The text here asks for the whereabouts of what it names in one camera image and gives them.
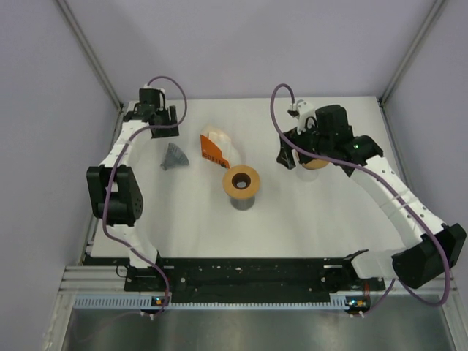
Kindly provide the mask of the orange white coffee filter bag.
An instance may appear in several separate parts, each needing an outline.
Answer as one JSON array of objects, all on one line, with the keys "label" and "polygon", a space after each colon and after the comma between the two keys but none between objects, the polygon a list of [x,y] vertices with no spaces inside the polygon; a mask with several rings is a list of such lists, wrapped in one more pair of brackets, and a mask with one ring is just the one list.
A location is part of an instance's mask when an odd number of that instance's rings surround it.
[{"label": "orange white coffee filter bag", "polygon": [[200,133],[202,158],[223,168],[230,169],[242,164],[241,155],[231,138],[221,129],[207,124]]}]

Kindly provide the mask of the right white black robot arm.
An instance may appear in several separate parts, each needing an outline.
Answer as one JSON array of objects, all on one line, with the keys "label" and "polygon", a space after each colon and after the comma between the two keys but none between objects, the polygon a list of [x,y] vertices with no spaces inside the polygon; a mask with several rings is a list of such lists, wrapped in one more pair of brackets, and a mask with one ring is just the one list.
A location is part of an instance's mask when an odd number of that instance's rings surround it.
[{"label": "right white black robot arm", "polygon": [[315,108],[300,99],[291,103],[287,112],[298,124],[280,134],[276,161],[289,170],[313,161],[339,166],[374,200],[404,245],[401,249],[358,254],[341,271],[346,287],[356,290],[368,278],[382,276],[418,289],[457,263],[467,239],[464,228],[446,224],[422,204],[392,169],[377,143],[368,135],[354,135],[344,107]]}]

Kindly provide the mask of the wooden rimmed glass dripper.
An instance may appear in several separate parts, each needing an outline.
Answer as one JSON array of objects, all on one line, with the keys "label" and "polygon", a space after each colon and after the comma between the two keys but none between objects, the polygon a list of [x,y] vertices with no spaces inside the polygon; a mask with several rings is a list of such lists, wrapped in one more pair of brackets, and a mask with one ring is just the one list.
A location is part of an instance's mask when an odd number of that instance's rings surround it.
[{"label": "wooden rimmed glass dripper", "polygon": [[307,170],[319,170],[329,165],[329,161],[322,159],[312,159],[309,162],[304,162],[301,164],[302,168]]}]

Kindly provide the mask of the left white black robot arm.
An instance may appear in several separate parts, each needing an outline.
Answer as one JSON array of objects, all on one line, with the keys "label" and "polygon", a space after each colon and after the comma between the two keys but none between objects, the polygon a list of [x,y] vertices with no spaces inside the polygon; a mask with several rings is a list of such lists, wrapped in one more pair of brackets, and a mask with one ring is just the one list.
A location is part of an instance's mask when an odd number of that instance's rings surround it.
[{"label": "left white black robot arm", "polygon": [[150,290],[164,285],[166,273],[155,265],[158,250],[137,227],[144,199],[134,167],[150,140],[177,135],[176,107],[167,105],[164,89],[145,85],[109,154],[86,171],[93,215],[102,221],[105,236],[127,249],[130,265],[143,268],[140,280]]}]

